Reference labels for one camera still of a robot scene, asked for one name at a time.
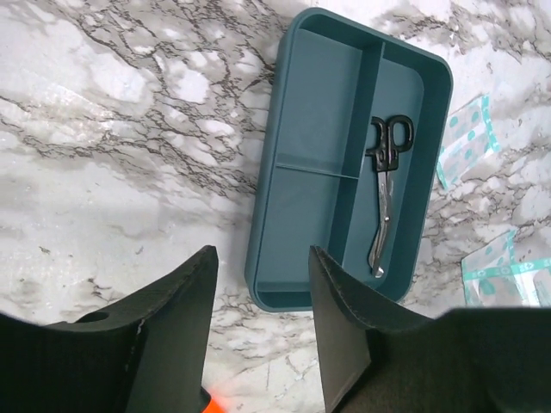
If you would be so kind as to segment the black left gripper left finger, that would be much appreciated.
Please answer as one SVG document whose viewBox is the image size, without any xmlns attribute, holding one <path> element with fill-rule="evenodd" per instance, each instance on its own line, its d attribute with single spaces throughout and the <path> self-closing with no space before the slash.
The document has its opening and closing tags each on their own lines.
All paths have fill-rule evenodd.
<svg viewBox="0 0 551 413">
<path fill-rule="evenodd" d="M 169 274 L 73 323 L 1 317 L 4 412 L 199 412 L 219 260 Z"/>
</svg>

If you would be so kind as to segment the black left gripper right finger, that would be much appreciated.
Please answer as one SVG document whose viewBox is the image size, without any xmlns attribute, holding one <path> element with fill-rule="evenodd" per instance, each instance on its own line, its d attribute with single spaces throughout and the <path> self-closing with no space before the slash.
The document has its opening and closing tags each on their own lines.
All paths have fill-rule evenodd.
<svg viewBox="0 0 551 413">
<path fill-rule="evenodd" d="M 549 411 L 549 309 L 429 318 L 362 284 L 320 247 L 308 267 L 326 411 Z"/>
</svg>

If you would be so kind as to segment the black handled scissors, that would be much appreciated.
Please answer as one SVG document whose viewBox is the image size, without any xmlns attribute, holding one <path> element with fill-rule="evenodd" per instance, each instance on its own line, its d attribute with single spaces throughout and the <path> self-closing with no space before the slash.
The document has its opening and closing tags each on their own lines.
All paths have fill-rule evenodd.
<svg viewBox="0 0 551 413">
<path fill-rule="evenodd" d="M 372 157 L 374 172 L 377 175 L 377 193 L 379 205 L 379 224 L 371 250 L 368 254 L 368 264 L 372 275 L 380 279 L 385 270 L 381 266 L 383 252 L 387 243 L 387 236 L 392 216 L 392 173 L 399 167 L 399 154 L 409 151 L 414 140 L 414 125 L 412 120 L 403 114 L 394 115 L 387 120 L 374 116 L 371 125 L 378 132 L 377 145 L 365 151 L 366 157 Z M 405 130 L 405 140 L 398 145 L 394 139 L 394 127 L 402 125 Z"/>
</svg>

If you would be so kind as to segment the teal divided tray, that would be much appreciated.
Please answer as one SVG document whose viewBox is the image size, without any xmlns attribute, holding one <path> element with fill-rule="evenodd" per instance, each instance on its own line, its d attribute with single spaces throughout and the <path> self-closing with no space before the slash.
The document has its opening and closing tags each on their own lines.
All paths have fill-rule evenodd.
<svg viewBox="0 0 551 413">
<path fill-rule="evenodd" d="M 454 81 L 447 62 L 326 9 L 291 22 L 279 45 L 245 280 L 270 312 L 312 307 L 308 256 L 326 250 L 349 274 L 398 301 L 412 283 Z M 376 277 L 379 224 L 366 150 L 373 118 L 408 117 L 412 148 L 389 175 L 391 220 Z"/>
</svg>

